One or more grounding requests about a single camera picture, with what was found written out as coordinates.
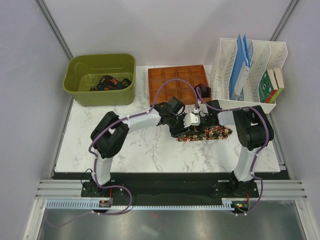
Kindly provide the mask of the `colourful floral patterned tie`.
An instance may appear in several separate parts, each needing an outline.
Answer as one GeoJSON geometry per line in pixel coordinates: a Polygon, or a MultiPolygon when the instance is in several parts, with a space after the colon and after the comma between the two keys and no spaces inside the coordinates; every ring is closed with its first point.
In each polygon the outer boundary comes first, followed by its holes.
{"type": "Polygon", "coordinates": [[[224,140],[227,139],[233,131],[226,126],[211,126],[205,127],[202,130],[193,129],[182,137],[176,137],[178,142],[196,142],[209,140],[224,140]]]}

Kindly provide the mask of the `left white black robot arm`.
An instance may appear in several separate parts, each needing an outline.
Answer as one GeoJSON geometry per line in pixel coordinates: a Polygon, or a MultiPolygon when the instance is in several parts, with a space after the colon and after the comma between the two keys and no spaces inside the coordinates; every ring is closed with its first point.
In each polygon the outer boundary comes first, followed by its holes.
{"type": "Polygon", "coordinates": [[[113,157],[122,149],[127,135],[148,127],[167,125],[171,136],[180,138],[189,132],[191,126],[201,123],[198,113],[197,108],[195,113],[186,113],[184,103],[176,97],[132,115],[119,116],[113,111],[107,112],[90,135],[89,152],[95,156],[92,191],[99,197],[109,193],[113,157]]]}

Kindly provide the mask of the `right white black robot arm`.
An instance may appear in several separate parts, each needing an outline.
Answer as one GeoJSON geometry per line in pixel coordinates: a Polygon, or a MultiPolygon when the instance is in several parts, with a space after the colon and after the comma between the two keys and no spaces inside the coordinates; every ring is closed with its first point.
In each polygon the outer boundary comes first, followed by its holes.
{"type": "Polygon", "coordinates": [[[228,190],[240,197],[253,190],[255,169],[260,152],[274,138],[274,130],[260,105],[223,110],[218,100],[205,103],[209,114],[213,114],[216,123],[221,126],[234,126],[241,151],[238,163],[231,172],[228,190]]]}

